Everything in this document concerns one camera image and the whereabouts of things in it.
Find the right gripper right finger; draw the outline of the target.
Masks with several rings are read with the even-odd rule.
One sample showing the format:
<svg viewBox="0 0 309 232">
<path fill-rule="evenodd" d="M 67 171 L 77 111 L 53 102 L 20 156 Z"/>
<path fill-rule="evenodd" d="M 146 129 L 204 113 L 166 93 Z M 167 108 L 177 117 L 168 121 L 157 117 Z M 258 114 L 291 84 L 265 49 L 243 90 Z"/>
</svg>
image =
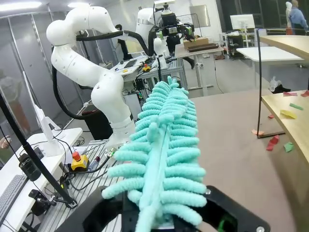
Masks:
<svg viewBox="0 0 309 232">
<path fill-rule="evenodd" d="M 269 232 L 270 225 L 214 186 L 207 186 L 203 221 L 218 232 Z"/>
</svg>

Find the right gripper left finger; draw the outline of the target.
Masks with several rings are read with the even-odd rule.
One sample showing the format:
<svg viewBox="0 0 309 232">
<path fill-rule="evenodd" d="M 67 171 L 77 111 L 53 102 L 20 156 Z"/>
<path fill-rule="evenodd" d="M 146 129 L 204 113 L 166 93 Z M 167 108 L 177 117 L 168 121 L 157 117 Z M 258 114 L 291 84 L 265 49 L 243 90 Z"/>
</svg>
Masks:
<svg viewBox="0 0 309 232">
<path fill-rule="evenodd" d="M 82 229 L 83 232 L 101 232 L 106 225 L 123 211 L 124 193 L 110 199 L 102 197 L 106 186 L 100 186 L 83 202 Z"/>
</svg>

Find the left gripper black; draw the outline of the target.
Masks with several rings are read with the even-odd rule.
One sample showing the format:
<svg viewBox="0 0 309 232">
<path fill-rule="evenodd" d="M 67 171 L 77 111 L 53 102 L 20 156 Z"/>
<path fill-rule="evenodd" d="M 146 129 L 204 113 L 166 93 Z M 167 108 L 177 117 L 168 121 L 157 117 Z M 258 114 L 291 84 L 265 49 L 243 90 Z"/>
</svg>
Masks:
<svg viewBox="0 0 309 232">
<path fill-rule="evenodd" d="M 192 24 L 181 24 L 175 14 L 163 14 L 161 18 L 163 22 L 162 26 L 154 26 L 154 32 L 157 38 L 164 39 L 165 36 L 181 34 L 180 39 L 190 42 L 195 40 L 194 26 Z"/>
</svg>

